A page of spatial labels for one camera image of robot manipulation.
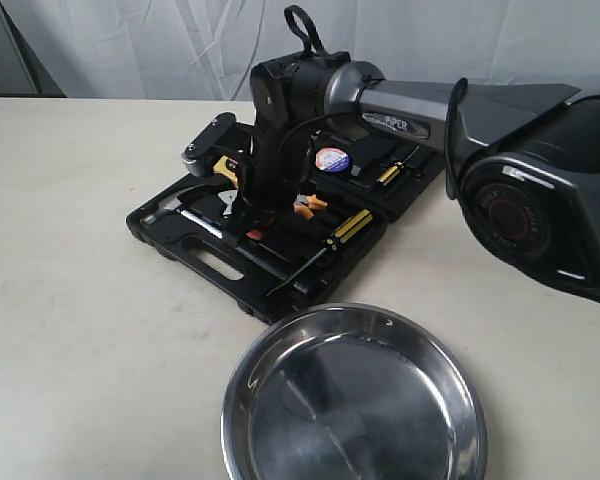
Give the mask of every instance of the round sticker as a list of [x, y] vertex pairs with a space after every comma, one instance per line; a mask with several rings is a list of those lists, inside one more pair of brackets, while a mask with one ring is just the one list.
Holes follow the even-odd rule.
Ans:
[[349, 166], [349, 155], [339, 148], [323, 148], [316, 153], [316, 167], [323, 172], [341, 172]]

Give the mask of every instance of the white backdrop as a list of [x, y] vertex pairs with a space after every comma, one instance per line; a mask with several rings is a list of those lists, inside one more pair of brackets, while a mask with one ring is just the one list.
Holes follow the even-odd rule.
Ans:
[[[2, 0], [70, 97], [248, 99], [249, 68], [300, 49], [293, 0]], [[388, 78], [600, 92], [600, 0], [296, 0], [328, 50]]]

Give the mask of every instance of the white table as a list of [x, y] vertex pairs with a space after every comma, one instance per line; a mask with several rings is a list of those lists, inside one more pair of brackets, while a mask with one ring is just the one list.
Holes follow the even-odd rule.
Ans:
[[[0, 480], [222, 479], [219, 417], [264, 330], [131, 237], [213, 116], [251, 105], [0, 99]], [[443, 178], [332, 300], [439, 337], [484, 404], [487, 478], [600, 479], [600, 306], [471, 237]]]

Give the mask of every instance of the hammer head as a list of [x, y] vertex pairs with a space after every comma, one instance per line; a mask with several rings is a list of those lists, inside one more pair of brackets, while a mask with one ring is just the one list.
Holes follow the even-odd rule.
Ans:
[[155, 212], [153, 212], [152, 214], [147, 215], [142, 220], [140, 220], [140, 223], [142, 223], [145, 227], [148, 227], [148, 226], [156, 223], [162, 217], [174, 212], [176, 210], [176, 208], [178, 208], [179, 206], [182, 205], [182, 202], [180, 201], [180, 199], [178, 197], [180, 197], [180, 195], [182, 195], [186, 192], [189, 192], [195, 188], [196, 187], [183, 188], [182, 190], [178, 190], [177, 192], [172, 193], [168, 197], [163, 198], [158, 203], [157, 210]]

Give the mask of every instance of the metal pet bowl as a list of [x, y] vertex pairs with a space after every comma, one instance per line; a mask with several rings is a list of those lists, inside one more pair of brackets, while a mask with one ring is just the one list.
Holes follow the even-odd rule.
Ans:
[[431, 334], [366, 305], [314, 307], [269, 328], [227, 388], [233, 480], [482, 479], [482, 408]]

